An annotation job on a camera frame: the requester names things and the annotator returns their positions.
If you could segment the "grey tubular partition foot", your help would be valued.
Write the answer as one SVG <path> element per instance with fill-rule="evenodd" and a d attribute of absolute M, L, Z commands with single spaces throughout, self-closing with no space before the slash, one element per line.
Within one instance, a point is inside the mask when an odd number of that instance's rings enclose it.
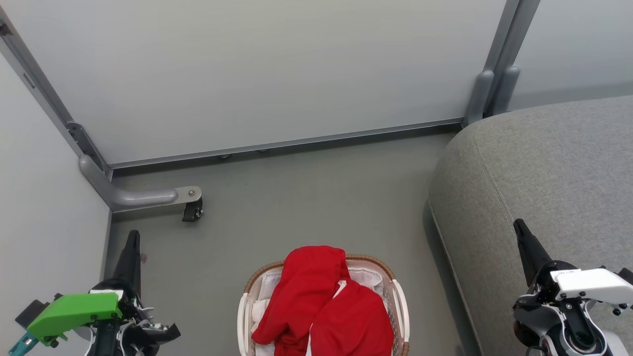
<path fill-rule="evenodd" d="M 114 213 L 195 203 L 203 198 L 203 190 L 197 185 L 146 191 L 124 190 L 108 180 L 88 155 L 79 157 L 79 169 Z"/>

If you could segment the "grey fabric sofa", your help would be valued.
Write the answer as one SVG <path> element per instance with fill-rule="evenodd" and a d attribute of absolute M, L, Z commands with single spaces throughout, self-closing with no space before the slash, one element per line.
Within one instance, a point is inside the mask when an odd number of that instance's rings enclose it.
<path fill-rule="evenodd" d="M 481 356 L 524 356 L 513 222 L 553 259 L 633 271 L 633 95 L 483 119 L 446 146 L 429 208 Z"/>

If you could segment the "grey partition bottom rail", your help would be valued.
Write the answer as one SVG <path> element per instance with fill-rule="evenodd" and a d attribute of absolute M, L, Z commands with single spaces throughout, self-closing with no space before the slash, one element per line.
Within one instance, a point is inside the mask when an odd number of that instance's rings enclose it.
<path fill-rule="evenodd" d="M 247 153 L 251 151 L 287 148 L 287 147 L 293 147 L 293 146 L 316 144 L 316 143 L 321 143 L 321 142 L 331 142 L 335 140 L 356 139 L 358 137 L 366 137 L 366 136 L 373 137 L 373 136 L 378 136 L 382 134 L 393 134 L 393 133 L 421 130 L 421 129 L 426 129 L 426 128 L 435 128 L 435 127 L 440 127 L 440 126 L 462 124 L 464 120 L 465 119 L 463 117 L 456 118 L 456 119 L 433 120 L 433 121 L 423 122 L 423 123 L 418 123 L 418 124 L 396 126 L 393 128 L 382 128 L 382 129 L 366 130 L 366 131 L 359 131 L 359 132 L 353 132 L 353 133 L 326 135 L 326 136 L 313 137 L 310 139 L 285 140 L 283 142 L 251 145 L 251 146 L 245 146 L 241 148 L 229 148 L 229 149 L 205 151 L 205 152 L 199 152 L 199 153 L 189 153 L 185 155 L 163 156 L 163 157 L 158 157 L 158 158 L 121 162 L 117 164 L 109 164 L 109 168 L 113 170 L 118 170 L 118 169 L 144 167 L 147 165 L 171 164 L 172 162 L 185 162 L 185 161 L 190 161 L 190 160 L 206 159 L 213 156 L 236 155 L 236 154 Z"/>

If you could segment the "grey double partition post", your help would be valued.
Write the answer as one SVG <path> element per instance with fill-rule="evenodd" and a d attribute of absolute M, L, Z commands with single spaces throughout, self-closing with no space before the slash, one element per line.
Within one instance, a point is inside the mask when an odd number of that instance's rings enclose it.
<path fill-rule="evenodd" d="M 506 113 L 518 82 L 515 59 L 541 0 L 506 0 L 484 70 L 477 75 L 462 126 Z"/>

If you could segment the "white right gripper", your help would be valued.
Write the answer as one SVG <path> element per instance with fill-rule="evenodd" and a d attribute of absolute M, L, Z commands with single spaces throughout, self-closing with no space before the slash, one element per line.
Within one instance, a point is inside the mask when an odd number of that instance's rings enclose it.
<path fill-rule="evenodd" d="M 513 223 L 527 286 L 534 282 L 540 303 L 581 298 L 606 303 L 633 303 L 633 285 L 605 267 L 580 269 L 552 261 L 523 219 Z"/>

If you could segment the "grey partition corner post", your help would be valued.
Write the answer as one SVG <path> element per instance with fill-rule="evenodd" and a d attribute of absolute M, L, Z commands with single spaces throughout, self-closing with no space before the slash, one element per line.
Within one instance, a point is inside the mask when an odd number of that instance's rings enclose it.
<path fill-rule="evenodd" d="M 111 180 L 112 169 L 104 160 L 88 131 L 76 122 L 45 73 L 24 43 L 6 11 L 0 6 L 0 53 L 45 111 L 77 156 L 87 155 Z"/>

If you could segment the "black caster wheel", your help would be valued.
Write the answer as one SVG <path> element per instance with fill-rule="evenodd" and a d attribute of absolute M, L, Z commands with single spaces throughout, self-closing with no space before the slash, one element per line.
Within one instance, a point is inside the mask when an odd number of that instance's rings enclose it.
<path fill-rule="evenodd" d="M 183 211 L 183 222 L 194 223 L 203 216 L 203 198 L 188 202 Z"/>

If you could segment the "plain red garment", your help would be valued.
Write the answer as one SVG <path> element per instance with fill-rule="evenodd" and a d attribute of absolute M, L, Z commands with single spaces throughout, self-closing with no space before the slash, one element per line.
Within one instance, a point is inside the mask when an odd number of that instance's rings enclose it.
<path fill-rule="evenodd" d="M 341 281 L 350 279 L 346 252 L 333 246 L 302 246 L 283 262 L 273 290 L 251 339 L 273 345 L 273 356 L 307 356 L 312 324 L 334 298 Z"/>

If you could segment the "red garment with white trim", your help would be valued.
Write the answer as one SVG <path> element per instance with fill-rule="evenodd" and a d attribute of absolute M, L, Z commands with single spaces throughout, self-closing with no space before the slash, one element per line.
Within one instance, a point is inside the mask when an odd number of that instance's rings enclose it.
<path fill-rule="evenodd" d="M 382 298 L 341 280 L 310 326 L 306 356 L 392 356 L 394 331 Z"/>

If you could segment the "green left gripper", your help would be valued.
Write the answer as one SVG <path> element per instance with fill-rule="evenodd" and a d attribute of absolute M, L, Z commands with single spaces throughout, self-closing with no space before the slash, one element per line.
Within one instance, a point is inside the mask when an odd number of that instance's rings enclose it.
<path fill-rule="evenodd" d="M 125 320 L 135 315 L 133 300 L 140 298 L 141 252 L 140 232 L 131 230 L 117 261 L 113 278 L 92 287 L 90 291 L 56 297 L 27 331 L 45 346 L 82 326 L 101 321 Z"/>

